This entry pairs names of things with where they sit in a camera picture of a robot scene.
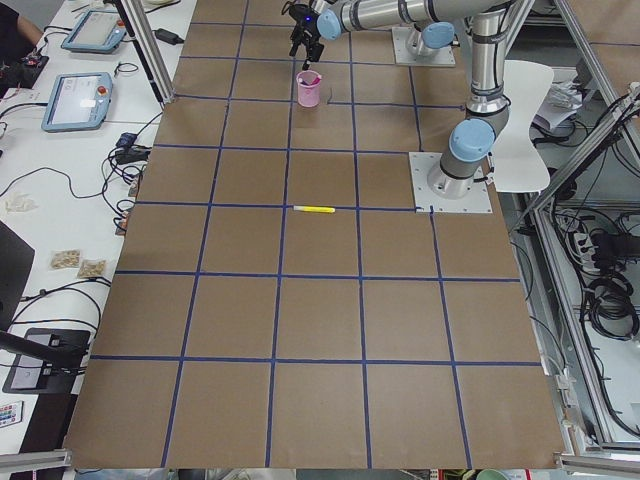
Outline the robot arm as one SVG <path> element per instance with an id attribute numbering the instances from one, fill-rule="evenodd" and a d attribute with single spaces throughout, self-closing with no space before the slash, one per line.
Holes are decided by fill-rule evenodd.
<path id="1" fill-rule="evenodd" d="M 438 24 L 464 17 L 493 13 L 506 1 L 287 1 L 281 14 L 295 22 L 289 55 L 306 51 L 304 71 L 320 61 L 322 39 L 335 40 L 351 31 L 394 24 Z"/>
<path id="2" fill-rule="evenodd" d="M 467 195 L 476 170 L 508 122 L 510 101 L 504 93 L 504 63 L 511 5 L 510 1 L 487 4 L 473 15 L 466 117 L 452 130 L 432 181 L 434 191 L 446 199 Z"/>

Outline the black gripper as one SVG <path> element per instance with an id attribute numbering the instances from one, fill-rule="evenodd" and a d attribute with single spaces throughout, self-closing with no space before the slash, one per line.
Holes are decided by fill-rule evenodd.
<path id="1" fill-rule="evenodd" d="M 320 33 L 317 28 L 319 12 L 313 2 L 286 2 L 284 14 L 294 20 L 295 25 L 290 36 L 290 57 L 295 57 L 301 45 L 306 49 L 306 58 L 302 69 L 309 70 L 313 63 L 317 63 L 324 51 L 320 43 Z"/>

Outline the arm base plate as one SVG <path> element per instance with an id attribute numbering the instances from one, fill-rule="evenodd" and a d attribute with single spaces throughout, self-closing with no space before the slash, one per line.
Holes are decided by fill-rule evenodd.
<path id="1" fill-rule="evenodd" d="M 414 27 L 396 26 L 392 28 L 395 63 L 403 66 L 449 68 L 455 66 L 452 47 L 439 49 L 426 47 L 421 33 Z"/>
<path id="2" fill-rule="evenodd" d="M 447 177 L 438 152 L 410 152 L 415 210 L 419 213 L 491 214 L 492 205 L 482 169 L 468 179 Z"/>

